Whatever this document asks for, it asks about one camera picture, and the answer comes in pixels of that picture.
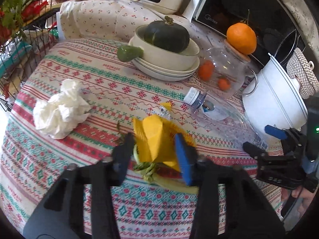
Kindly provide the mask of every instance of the midea logo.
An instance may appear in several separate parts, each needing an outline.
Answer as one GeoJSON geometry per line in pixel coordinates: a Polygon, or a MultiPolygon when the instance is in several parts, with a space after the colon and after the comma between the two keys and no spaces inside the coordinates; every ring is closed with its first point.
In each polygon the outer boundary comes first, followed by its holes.
{"type": "Polygon", "coordinates": [[[212,19],[209,14],[206,14],[206,15],[205,15],[205,19],[208,20],[208,21],[211,21],[211,22],[213,22],[213,23],[215,23],[215,24],[218,23],[216,20],[212,19]]]}

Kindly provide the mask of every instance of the tablecloth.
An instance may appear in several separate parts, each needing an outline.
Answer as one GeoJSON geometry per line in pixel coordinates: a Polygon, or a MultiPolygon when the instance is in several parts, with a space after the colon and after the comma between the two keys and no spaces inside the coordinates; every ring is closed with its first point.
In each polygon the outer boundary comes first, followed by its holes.
{"type": "MultiPolygon", "coordinates": [[[[256,161],[217,137],[191,117],[182,100],[189,87],[203,90],[196,76],[165,82],[147,76],[132,63],[116,57],[117,41],[74,39],[54,46],[21,89],[10,114],[1,155],[2,209],[21,232],[37,203],[69,163],[79,166],[97,162],[116,145],[122,132],[133,131],[132,118],[143,119],[170,102],[172,120],[195,140],[197,151],[220,165],[241,164],[254,177],[256,161]],[[65,139],[54,140],[35,130],[32,110],[37,98],[47,100],[59,92],[66,78],[80,80],[81,94],[90,104],[90,116],[65,139]]],[[[230,102],[241,109],[241,101],[230,102]]],[[[280,154],[272,148],[271,155],[280,154]]],[[[162,175],[173,177],[170,169],[162,175]]],[[[279,214],[280,188],[256,181],[279,214]]],[[[146,183],[128,170],[122,186],[112,188],[112,199],[121,238],[188,238],[197,196],[169,191],[146,183]]],[[[84,222],[90,232],[90,187],[84,197],[84,222]]],[[[225,192],[220,186],[220,232],[225,226],[225,192]]]]}

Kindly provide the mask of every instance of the microwave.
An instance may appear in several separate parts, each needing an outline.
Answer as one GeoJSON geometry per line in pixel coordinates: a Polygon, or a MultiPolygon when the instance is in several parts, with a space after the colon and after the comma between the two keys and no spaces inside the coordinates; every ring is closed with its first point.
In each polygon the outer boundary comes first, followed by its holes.
{"type": "Polygon", "coordinates": [[[280,0],[200,0],[194,19],[226,36],[229,26],[245,20],[257,36],[257,48],[251,59],[263,68],[275,56],[283,68],[296,47],[305,49],[305,42],[290,12],[280,0]]]}

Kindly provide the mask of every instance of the orange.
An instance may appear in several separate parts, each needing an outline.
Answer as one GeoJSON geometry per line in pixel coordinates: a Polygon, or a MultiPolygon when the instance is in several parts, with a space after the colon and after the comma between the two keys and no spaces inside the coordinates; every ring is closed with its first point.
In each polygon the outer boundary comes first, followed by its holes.
{"type": "Polygon", "coordinates": [[[198,69],[198,77],[203,81],[208,81],[214,72],[214,65],[210,60],[206,60],[198,69]]]}
{"type": "Polygon", "coordinates": [[[218,79],[218,88],[222,91],[227,91],[230,89],[230,81],[227,78],[220,77],[218,79]]]}
{"type": "Polygon", "coordinates": [[[245,23],[231,25],[226,33],[227,40],[239,52],[249,55],[254,53],[257,47],[255,32],[245,23]]]}

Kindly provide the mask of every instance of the human hand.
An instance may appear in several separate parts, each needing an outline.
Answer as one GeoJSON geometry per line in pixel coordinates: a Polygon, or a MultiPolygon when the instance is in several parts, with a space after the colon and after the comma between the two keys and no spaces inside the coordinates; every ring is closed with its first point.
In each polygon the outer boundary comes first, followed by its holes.
{"type": "MultiPolygon", "coordinates": [[[[300,194],[300,198],[303,198],[302,203],[300,204],[300,206],[298,207],[298,212],[300,213],[300,217],[303,216],[303,214],[306,212],[307,208],[309,207],[311,201],[313,200],[317,189],[314,193],[311,193],[310,191],[306,190],[305,188],[299,186],[297,189],[293,190],[291,195],[294,198],[297,198],[300,191],[302,189],[302,192],[300,194]]],[[[281,201],[287,200],[289,197],[289,190],[281,188],[281,201]]]]}

